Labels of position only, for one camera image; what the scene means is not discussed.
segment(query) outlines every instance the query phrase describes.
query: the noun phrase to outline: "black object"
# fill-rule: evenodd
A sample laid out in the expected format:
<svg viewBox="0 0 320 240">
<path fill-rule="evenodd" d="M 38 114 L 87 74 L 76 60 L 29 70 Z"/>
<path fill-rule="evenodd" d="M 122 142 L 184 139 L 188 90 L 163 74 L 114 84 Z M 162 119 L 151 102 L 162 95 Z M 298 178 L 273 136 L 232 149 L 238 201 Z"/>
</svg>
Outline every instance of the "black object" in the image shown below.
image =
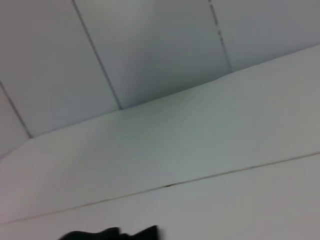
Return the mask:
<svg viewBox="0 0 320 240">
<path fill-rule="evenodd" d="M 135 235 L 120 234 L 120 228 L 112 227 L 98 233 L 72 231 L 60 240 L 159 240 L 157 226 L 151 226 Z"/>
</svg>

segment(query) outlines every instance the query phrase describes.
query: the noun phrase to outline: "white wall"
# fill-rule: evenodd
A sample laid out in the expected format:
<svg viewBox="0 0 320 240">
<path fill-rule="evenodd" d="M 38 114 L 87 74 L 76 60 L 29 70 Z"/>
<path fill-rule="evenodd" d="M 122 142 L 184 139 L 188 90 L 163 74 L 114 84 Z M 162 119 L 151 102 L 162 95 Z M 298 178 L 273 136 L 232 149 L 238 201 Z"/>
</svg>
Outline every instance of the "white wall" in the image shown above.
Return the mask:
<svg viewBox="0 0 320 240">
<path fill-rule="evenodd" d="M 27 133 L 0 87 L 0 158 L 27 139 Z"/>
<path fill-rule="evenodd" d="M 0 32 L 0 77 L 34 136 L 118 109 L 70 0 L 2 0 Z"/>
<path fill-rule="evenodd" d="M 318 0 L 213 0 L 234 70 L 320 44 Z"/>
<path fill-rule="evenodd" d="M 227 74 L 207 0 L 76 0 L 121 104 Z"/>
</svg>

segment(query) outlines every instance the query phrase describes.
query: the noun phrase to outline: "white surface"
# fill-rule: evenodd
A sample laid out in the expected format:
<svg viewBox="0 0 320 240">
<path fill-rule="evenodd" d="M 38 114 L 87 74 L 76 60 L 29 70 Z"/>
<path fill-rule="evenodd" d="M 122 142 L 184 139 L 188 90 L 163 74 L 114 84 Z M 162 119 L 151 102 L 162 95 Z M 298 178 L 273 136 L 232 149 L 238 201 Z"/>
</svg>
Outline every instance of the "white surface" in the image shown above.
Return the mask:
<svg viewBox="0 0 320 240">
<path fill-rule="evenodd" d="M 320 1 L 214 0 L 234 70 L 320 44 Z"/>
<path fill-rule="evenodd" d="M 320 46 L 30 140 L 0 163 L 7 222 L 320 151 Z"/>
<path fill-rule="evenodd" d="M 0 226 L 1 240 L 159 225 L 163 240 L 301 240 L 320 235 L 320 157 L 246 170 Z"/>
<path fill-rule="evenodd" d="M 27 139 L 25 130 L 0 87 L 0 158 L 22 145 Z"/>
<path fill-rule="evenodd" d="M 207 0 L 76 0 L 121 104 L 228 73 Z"/>
<path fill-rule="evenodd" d="M 0 2 L 1 81 L 33 135 L 118 109 L 71 1 Z"/>
</svg>

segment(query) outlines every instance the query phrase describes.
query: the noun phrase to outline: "black fabric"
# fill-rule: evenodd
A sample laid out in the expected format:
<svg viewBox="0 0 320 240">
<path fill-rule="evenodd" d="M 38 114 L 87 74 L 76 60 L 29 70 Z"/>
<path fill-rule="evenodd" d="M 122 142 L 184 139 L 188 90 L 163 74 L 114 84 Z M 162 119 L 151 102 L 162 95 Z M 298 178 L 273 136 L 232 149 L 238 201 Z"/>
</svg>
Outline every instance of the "black fabric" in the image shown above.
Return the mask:
<svg viewBox="0 0 320 240">
<path fill-rule="evenodd" d="M 157 226 L 149 227 L 135 235 L 120 234 L 120 228 L 112 227 L 98 233 L 72 231 L 60 240 L 159 240 Z"/>
</svg>

